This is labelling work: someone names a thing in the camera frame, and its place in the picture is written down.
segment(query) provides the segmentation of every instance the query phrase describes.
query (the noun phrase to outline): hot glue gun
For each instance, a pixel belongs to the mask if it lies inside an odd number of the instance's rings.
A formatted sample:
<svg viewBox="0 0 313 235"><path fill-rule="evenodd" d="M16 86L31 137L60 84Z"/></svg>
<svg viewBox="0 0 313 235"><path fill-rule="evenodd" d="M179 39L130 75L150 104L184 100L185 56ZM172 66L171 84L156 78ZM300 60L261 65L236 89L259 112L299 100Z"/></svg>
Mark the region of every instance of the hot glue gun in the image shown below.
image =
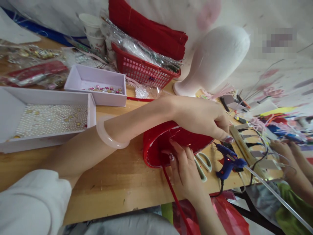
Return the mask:
<svg viewBox="0 0 313 235"><path fill-rule="evenodd" d="M244 166L247 165L247 162L244 159L238 158L237 154L235 154L229 148L226 148L221 144L214 144L216 145L217 150L220 151L224 156L223 167L220 171L216 172L217 177L221 180L228 178L234 166L237 168L244 168Z"/></svg>

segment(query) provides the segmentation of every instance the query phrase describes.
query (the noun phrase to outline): white sleeve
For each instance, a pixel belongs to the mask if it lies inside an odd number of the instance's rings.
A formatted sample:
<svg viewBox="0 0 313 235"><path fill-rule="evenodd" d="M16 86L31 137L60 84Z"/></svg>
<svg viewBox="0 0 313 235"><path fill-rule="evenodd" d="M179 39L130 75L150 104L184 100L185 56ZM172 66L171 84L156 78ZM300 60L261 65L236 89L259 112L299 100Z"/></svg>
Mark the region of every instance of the white sleeve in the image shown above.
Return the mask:
<svg viewBox="0 0 313 235"><path fill-rule="evenodd" d="M72 188L51 170L35 170L0 193L1 235L55 235Z"/></svg>

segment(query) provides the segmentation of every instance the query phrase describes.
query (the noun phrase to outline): paper cup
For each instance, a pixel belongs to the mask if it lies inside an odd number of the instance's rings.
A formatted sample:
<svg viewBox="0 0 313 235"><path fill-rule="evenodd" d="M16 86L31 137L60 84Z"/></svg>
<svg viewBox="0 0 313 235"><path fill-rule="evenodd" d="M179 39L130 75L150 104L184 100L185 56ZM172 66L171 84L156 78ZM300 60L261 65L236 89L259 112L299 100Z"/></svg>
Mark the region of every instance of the paper cup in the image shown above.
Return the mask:
<svg viewBox="0 0 313 235"><path fill-rule="evenodd" d="M95 37L95 38L102 38L103 34L101 33L100 30L100 25L101 25L101 19L90 15L90 14L79 14L79 19L82 21L84 24L84 30L85 33Z"/></svg>
<svg viewBox="0 0 313 235"><path fill-rule="evenodd" d="M104 50L105 50L104 37L96 38L96 37L90 36L88 34L86 34L86 36L87 36L87 39L89 41L91 49L95 50L100 55L104 55Z"/></svg>

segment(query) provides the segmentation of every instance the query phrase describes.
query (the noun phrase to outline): person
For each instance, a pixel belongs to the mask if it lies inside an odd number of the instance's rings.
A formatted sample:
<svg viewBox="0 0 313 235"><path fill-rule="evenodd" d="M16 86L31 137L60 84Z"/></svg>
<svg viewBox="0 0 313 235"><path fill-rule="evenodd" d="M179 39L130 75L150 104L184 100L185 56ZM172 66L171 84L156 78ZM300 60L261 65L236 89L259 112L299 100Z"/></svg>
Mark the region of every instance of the person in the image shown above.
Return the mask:
<svg viewBox="0 0 313 235"><path fill-rule="evenodd" d="M313 167L294 142L271 140L271 148L280 156L279 161L289 167L282 168L285 182L269 182L269 185L313 227ZM304 225L264 185L247 189L247 193L259 210L286 235L311 234Z"/></svg>
<svg viewBox="0 0 313 235"><path fill-rule="evenodd" d="M204 99L171 96L159 98L140 108L111 118L102 125L116 142L125 143L144 131L173 120L186 130L233 142L229 121L221 106ZM176 153L170 154L174 187L196 209L202 235L226 234L213 210L208 192L202 187L192 151L171 141ZM0 234L54 235L62 226L71 190L82 173L110 154L91 127L59 147L39 167L0 193ZM132 214L127 218L100 220L88 228L77 226L71 234L178 234L164 219Z"/></svg>

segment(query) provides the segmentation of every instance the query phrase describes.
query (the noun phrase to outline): floral wallpaper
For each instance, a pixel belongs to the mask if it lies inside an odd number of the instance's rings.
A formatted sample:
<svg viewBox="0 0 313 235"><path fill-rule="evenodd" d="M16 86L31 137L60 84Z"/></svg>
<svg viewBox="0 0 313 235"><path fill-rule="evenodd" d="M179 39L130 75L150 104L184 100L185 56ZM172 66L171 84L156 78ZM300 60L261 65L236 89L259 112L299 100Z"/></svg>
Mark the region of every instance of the floral wallpaper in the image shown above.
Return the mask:
<svg viewBox="0 0 313 235"><path fill-rule="evenodd" d="M186 32L184 79L198 42L220 25L238 25L250 35L250 50L227 82L242 97L258 101L269 96L278 106L313 114L312 0L126 0L145 17ZM108 0L5 0L39 24L72 36L84 36L79 13L99 15Z"/></svg>

